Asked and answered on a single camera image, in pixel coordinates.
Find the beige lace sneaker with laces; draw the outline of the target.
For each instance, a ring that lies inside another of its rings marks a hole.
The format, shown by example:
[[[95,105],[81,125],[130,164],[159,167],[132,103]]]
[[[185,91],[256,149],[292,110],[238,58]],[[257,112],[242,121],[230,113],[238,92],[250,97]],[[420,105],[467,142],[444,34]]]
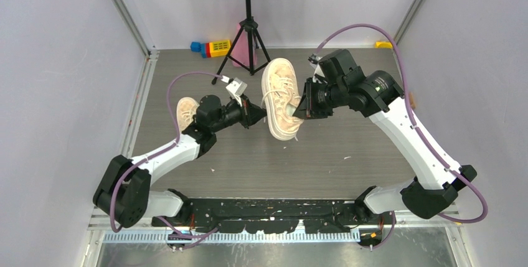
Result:
[[[294,139],[303,120],[293,116],[301,96],[291,62],[284,58],[269,62],[263,71],[261,88],[261,105],[266,109],[271,135],[280,141]]]

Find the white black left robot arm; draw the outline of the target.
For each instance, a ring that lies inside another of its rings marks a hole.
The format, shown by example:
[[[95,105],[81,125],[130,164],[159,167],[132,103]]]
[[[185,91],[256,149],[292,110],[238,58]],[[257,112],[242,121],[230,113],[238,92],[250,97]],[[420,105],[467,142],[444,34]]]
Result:
[[[217,142],[217,132],[235,124],[249,128],[265,116],[265,109],[245,95],[239,100],[231,98],[226,105],[215,95],[200,101],[180,99],[176,109],[179,137],[142,156],[115,156],[93,195],[94,206],[108,214],[116,232],[142,218],[167,217],[177,226],[185,225],[191,217],[185,196],[175,190],[153,192],[151,186],[208,152]]]

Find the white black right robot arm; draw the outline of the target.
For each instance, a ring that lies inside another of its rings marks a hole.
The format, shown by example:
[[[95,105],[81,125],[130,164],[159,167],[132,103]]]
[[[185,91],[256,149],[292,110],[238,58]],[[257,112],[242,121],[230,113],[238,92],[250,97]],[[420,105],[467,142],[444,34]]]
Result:
[[[309,78],[293,115],[323,119],[341,106],[360,112],[379,127],[415,173],[401,184],[369,187],[356,198],[355,213],[362,223],[395,210],[409,210],[423,219],[445,218],[444,209],[465,187],[484,200],[472,184],[477,175],[474,167],[461,165],[444,152],[407,106],[403,90],[390,74],[376,71],[367,77],[356,67],[349,73],[329,72],[324,83]]]

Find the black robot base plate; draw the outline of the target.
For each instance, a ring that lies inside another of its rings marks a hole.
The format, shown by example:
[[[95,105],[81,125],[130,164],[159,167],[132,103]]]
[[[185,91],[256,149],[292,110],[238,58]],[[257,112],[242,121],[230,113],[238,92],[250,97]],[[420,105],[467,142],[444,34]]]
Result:
[[[351,200],[325,199],[187,199],[174,217],[153,218],[154,227],[170,223],[199,233],[265,234],[345,233],[359,225],[390,225],[385,212],[371,215]]]

